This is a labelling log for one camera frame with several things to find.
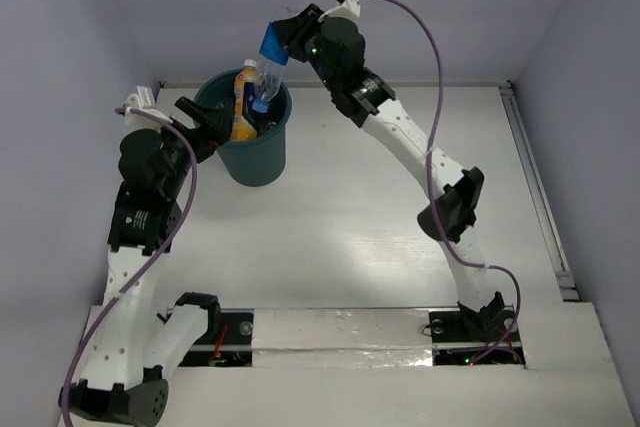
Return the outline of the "orange drink bottle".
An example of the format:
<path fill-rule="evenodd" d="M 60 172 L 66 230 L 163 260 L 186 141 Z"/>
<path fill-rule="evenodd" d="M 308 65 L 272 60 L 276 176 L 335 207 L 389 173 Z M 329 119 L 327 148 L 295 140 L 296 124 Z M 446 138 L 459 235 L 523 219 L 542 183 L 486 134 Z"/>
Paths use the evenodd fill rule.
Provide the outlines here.
<path fill-rule="evenodd" d="M 232 141 L 246 141 L 257 137 L 257 130 L 250 120 L 250 108 L 254 100 L 257 79 L 256 61 L 246 59 L 233 84 L 234 121 L 231 133 Z"/>

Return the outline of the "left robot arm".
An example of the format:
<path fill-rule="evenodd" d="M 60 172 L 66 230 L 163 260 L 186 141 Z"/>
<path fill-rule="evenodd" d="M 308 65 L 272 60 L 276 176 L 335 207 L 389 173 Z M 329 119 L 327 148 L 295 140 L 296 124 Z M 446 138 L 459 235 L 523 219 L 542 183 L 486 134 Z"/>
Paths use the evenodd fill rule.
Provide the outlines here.
<path fill-rule="evenodd" d="M 169 379 L 196 341 L 221 330 L 217 296 L 182 294 L 161 326 L 152 324 L 160 266 L 193 204 L 203 161 L 231 138 L 233 105 L 203 107 L 186 98 L 179 120 L 130 97 L 117 114 L 131 131 L 120 142 L 122 177 L 107 239 L 108 274 L 100 310 L 86 328 L 59 394 L 65 425 L 74 418 L 155 426 Z"/>

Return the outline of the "blue label water bottle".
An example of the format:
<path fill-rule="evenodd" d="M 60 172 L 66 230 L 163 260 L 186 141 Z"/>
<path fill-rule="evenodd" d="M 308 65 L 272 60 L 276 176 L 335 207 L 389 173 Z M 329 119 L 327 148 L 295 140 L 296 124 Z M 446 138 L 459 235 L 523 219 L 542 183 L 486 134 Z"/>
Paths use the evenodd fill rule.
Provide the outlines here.
<path fill-rule="evenodd" d="M 289 60 L 288 54 L 277 39 L 274 23 L 291 19 L 299 13 L 298 9 L 281 6 L 267 24 L 258 50 L 257 80 L 254 83 L 254 101 L 252 105 L 254 112 L 265 114 L 269 110 L 271 101 L 279 93 L 284 71 Z"/>

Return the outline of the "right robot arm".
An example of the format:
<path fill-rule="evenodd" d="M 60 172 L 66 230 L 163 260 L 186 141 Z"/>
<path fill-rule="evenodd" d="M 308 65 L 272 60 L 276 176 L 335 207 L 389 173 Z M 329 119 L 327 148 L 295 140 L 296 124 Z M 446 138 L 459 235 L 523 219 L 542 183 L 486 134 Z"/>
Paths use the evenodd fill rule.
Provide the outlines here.
<path fill-rule="evenodd" d="M 504 300 L 488 282 L 474 229 L 484 175 L 429 146 L 427 135 L 392 88 L 366 68 L 366 42 L 356 25 L 358 17 L 346 6 L 324 12 L 311 4 L 295 16 L 272 22 L 269 31 L 290 58 L 311 64 L 336 108 L 388 149 L 423 188 L 429 204 L 417 221 L 445 254 L 456 285 L 462 331 L 487 341 Z"/>

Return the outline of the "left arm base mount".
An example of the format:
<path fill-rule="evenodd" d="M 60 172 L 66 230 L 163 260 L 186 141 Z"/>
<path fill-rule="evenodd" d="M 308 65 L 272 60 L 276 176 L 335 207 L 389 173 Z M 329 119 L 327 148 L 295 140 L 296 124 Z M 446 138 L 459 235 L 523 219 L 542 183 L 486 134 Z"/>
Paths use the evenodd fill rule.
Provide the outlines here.
<path fill-rule="evenodd" d="M 219 330 L 198 339 L 180 367 L 251 367 L 254 311 L 222 310 Z"/>

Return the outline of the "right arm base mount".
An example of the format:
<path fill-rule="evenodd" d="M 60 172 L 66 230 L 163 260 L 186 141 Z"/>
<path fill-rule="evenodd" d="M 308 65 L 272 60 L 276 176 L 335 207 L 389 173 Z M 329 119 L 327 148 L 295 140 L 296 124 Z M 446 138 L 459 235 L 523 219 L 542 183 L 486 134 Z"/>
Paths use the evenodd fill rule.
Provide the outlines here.
<path fill-rule="evenodd" d="M 517 327 L 480 360 L 477 358 L 502 338 L 513 320 L 513 310 L 502 312 L 488 333 L 472 331 L 464 325 L 456 309 L 430 311 L 421 334 L 432 341 L 435 366 L 525 365 L 525 355 Z"/>

